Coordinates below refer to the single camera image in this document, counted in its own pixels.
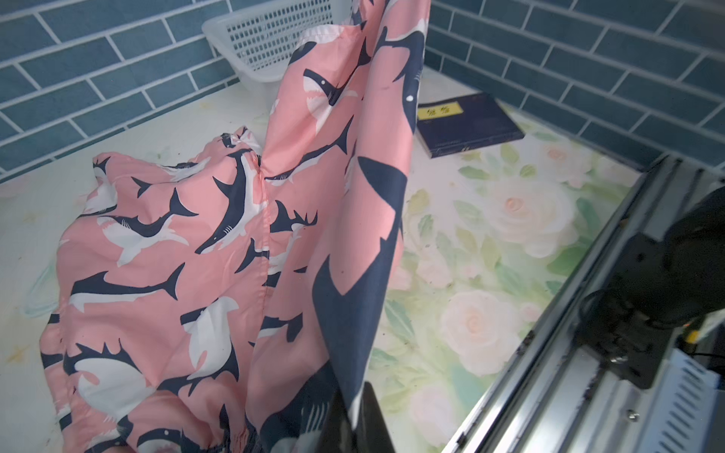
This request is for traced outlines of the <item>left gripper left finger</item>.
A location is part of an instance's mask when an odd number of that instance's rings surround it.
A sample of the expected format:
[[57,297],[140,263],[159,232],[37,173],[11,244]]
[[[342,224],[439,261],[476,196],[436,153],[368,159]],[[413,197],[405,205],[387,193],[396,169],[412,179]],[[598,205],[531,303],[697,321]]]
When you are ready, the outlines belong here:
[[347,416],[342,393],[337,391],[317,441],[315,453],[356,452],[354,430]]

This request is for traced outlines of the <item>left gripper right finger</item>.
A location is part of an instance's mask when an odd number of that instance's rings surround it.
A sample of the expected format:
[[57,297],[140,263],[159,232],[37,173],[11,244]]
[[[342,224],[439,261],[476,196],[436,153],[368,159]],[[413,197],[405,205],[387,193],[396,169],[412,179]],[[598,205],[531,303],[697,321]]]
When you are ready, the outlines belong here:
[[356,433],[356,451],[395,453],[377,396],[370,382],[362,387],[362,399]]

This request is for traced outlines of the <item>pink shark-print shorts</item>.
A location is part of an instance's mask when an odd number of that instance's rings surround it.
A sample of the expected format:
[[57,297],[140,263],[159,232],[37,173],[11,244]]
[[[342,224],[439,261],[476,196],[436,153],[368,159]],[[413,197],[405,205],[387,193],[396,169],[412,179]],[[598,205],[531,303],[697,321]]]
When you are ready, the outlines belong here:
[[315,452],[354,430],[401,215],[427,1],[361,1],[298,41],[263,145],[118,153],[58,250],[40,340],[67,452]]

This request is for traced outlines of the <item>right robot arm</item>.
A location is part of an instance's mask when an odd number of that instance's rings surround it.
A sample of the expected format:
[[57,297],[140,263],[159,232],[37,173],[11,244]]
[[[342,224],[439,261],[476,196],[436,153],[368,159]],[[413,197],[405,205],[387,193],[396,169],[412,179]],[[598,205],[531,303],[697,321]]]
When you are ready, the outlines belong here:
[[640,389],[653,386],[674,330],[724,307],[724,191],[708,194],[657,241],[626,243],[583,310],[577,341]]

